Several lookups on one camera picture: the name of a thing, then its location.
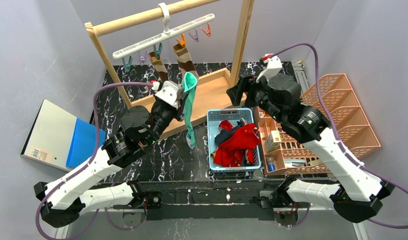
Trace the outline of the mint green patterned sock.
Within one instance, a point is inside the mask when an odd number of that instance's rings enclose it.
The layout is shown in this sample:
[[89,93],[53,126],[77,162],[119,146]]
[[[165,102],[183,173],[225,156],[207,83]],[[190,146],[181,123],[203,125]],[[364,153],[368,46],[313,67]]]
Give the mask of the mint green patterned sock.
[[191,117],[193,112],[193,103],[196,94],[197,82],[198,79],[191,72],[186,72],[181,82],[181,86],[184,89],[184,92],[188,93],[188,96],[184,104],[183,117],[185,121],[185,126],[187,128],[186,135],[187,144],[191,149],[193,149],[196,144]]

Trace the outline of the white plastic clip hanger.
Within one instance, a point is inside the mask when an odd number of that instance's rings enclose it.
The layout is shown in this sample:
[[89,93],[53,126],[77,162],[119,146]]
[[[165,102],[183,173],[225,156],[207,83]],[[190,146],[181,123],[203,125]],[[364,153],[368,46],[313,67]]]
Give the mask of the white plastic clip hanger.
[[209,22],[211,22],[211,21],[213,21],[215,19],[215,15],[213,13],[209,13],[209,14],[204,15],[202,17],[199,17],[199,18],[197,18],[195,20],[184,23],[184,24],[182,24],[180,26],[177,26],[177,27],[174,27],[174,28],[169,28],[169,22],[170,22],[171,18],[170,18],[168,6],[163,2],[158,4],[158,6],[162,10],[162,13],[163,13],[163,25],[164,25],[163,32],[113,52],[112,57],[114,59],[117,60],[117,59],[127,57],[129,55],[132,55],[132,54],[138,52],[138,51],[141,51],[141,50],[146,49],[148,47],[151,47],[153,45],[162,43],[165,40],[171,39],[171,38],[173,38],[173,37],[175,37],[177,35],[183,34],[183,33],[187,32],[189,30],[192,30],[192,29],[194,29],[196,27],[199,27],[199,26],[202,26],[202,25],[204,25],[206,23],[209,23]]

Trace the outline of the wooden drying rack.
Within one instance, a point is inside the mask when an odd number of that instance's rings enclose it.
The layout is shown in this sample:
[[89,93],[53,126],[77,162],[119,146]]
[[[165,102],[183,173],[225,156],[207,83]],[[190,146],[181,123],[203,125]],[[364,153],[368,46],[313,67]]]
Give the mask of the wooden drying rack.
[[[193,8],[208,5],[209,0],[182,0],[171,3],[168,6],[170,17]],[[223,109],[231,107],[232,103],[226,95],[226,90],[234,86],[238,80],[240,65],[243,57],[249,23],[252,16],[254,2],[244,0],[241,6],[241,13],[238,24],[236,44],[234,49],[233,63],[231,70],[222,68],[199,77],[197,85],[197,96],[193,105],[192,125],[196,126],[205,121],[208,109]],[[99,25],[92,25],[91,22],[84,24],[85,29],[99,53],[103,63],[106,66],[113,82],[119,83],[120,78],[112,65],[106,50],[104,49],[99,37],[114,32],[118,32],[133,26],[147,23],[157,19],[163,19],[162,10],[157,7],[130,16],[122,17],[116,20],[105,22]]]

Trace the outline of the light blue perforated basket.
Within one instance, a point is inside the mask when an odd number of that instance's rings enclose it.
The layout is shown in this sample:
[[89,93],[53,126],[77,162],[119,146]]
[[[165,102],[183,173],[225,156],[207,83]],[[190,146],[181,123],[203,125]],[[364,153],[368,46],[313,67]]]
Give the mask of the light blue perforated basket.
[[249,108],[207,112],[209,168],[216,173],[253,172],[261,167],[259,130]]

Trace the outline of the beige brown sock left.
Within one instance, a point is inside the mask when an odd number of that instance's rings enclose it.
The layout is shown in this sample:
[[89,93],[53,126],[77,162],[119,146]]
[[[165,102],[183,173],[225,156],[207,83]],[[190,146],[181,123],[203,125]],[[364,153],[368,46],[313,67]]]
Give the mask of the beige brown sock left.
[[160,80],[163,82],[168,81],[169,80],[168,71],[163,64],[161,56],[157,55],[154,51],[152,51],[149,53],[149,58],[155,71],[159,74]]

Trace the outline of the beige brown sock right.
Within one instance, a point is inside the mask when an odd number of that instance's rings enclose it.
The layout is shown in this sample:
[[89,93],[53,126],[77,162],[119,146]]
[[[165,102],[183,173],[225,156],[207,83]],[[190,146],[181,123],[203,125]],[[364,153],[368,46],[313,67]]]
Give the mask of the beige brown sock right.
[[173,46],[173,51],[176,55],[176,59],[179,65],[179,69],[182,74],[182,78],[186,73],[192,73],[196,79],[199,78],[199,75],[196,71],[194,63],[192,61],[191,55],[187,47],[182,47],[179,43]]

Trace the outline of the lilac clothespin left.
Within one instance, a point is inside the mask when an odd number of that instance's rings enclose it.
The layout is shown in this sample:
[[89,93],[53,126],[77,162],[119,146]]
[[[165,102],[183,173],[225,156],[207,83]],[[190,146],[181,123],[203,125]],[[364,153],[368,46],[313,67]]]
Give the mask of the lilac clothespin left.
[[143,66],[148,58],[148,51],[146,50],[144,54],[140,55],[140,65]]

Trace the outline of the lilac clothespin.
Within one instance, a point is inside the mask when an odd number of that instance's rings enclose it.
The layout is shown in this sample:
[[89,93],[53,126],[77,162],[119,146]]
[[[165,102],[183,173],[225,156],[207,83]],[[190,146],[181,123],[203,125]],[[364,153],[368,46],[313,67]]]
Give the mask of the lilac clothespin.
[[195,41],[195,42],[199,42],[199,35],[198,35],[198,31],[196,28],[194,28],[194,32],[188,32],[188,35]]
[[143,66],[148,58],[148,51],[146,50],[144,54],[140,55],[140,65]]

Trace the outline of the teal clothespin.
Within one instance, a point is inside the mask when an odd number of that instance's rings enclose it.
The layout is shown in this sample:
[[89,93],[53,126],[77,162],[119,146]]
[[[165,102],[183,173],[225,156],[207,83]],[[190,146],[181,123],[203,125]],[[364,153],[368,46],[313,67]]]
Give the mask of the teal clothespin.
[[123,63],[123,67],[124,67],[124,71],[126,73],[129,73],[131,70],[131,66],[132,66],[132,62],[133,62],[133,58],[132,56],[129,56],[128,60],[126,60],[126,58],[122,58],[122,63]]
[[156,59],[160,60],[161,59],[161,52],[163,48],[163,43],[160,42],[158,45],[154,44],[153,45],[153,53]]

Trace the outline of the blue capped bottle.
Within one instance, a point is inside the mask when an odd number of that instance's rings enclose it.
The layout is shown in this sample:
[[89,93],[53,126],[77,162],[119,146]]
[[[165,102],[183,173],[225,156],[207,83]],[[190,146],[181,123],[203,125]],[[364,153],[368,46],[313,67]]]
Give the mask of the blue capped bottle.
[[274,157],[267,157],[266,159],[268,172],[274,172],[276,170],[275,166],[275,158]]

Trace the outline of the orange clothespin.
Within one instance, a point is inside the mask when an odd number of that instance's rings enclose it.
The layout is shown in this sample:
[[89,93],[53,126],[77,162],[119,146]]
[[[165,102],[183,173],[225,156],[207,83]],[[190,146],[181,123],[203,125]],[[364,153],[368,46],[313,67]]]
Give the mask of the orange clothespin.
[[181,34],[181,39],[178,39],[178,38],[176,38],[176,41],[177,41],[177,43],[178,43],[178,45],[181,47],[181,48],[184,48],[185,46],[186,46],[186,38],[185,38],[185,35],[182,33]]

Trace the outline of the peach plastic desk organizer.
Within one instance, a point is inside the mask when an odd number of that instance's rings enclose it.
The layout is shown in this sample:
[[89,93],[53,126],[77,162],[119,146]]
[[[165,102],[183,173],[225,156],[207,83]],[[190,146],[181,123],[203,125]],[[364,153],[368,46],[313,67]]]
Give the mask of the peach plastic desk organizer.
[[[362,109],[362,106],[344,73],[326,74],[320,78],[320,89],[323,102],[331,114],[338,134],[347,148],[359,160],[380,148],[380,143]],[[287,135],[280,124],[260,108],[254,109],[258,122],[261,143],[264,145],[271,131],[280,132],[282,143],[275,151],[266,153],[263,146],[262,166],[265,175],[313,175],[327,174],[328,168],[323,164],[307,166],[310,158],[318,158],[310,150]],[[275,158],[276,170],[268,172],[267,157]]]

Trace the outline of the coral clothespin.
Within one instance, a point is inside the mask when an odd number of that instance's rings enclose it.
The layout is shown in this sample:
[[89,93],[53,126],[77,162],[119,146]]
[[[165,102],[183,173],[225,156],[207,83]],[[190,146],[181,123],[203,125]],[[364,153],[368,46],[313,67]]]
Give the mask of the coral clothespin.
[[207,23],[207,27],[206,27],[206,28],[201,27],[201,30],[202,30],[203,33],[205,33],[208,37],[211,37],[211,25],[210,25],[209,22]]

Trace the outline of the lilac clothespin right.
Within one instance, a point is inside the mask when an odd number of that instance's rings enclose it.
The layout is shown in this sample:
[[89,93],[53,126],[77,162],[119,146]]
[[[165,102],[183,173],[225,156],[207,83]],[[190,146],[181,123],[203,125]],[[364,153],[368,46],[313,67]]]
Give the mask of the lilac clothespin right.
[[195,41],[195,42],[199,42],[199,35],[198,35],[198,31],[196,28],[194,28],[194,32],[188,32],[188,35]]

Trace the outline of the grey metal rail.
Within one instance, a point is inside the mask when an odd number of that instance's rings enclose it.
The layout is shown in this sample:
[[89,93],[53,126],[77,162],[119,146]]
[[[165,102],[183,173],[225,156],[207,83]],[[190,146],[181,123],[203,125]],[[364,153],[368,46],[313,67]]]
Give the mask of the grey metal rail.
[[301,85],[301,93],[309,89],[310,85],[304,70],[303,61],[292,62],[292,68],[297,82]]

